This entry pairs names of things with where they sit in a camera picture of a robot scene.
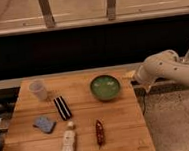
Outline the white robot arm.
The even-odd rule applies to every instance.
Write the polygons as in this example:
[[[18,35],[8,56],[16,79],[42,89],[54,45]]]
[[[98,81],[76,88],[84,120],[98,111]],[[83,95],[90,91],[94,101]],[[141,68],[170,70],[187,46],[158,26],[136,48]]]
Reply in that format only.
[[[137,81],[147,93],[159,78],[175,80],[189,87],[189,49],[182,59],[174,50],[153,54],[147,57],[137,70],[125,73],[123,77]]]

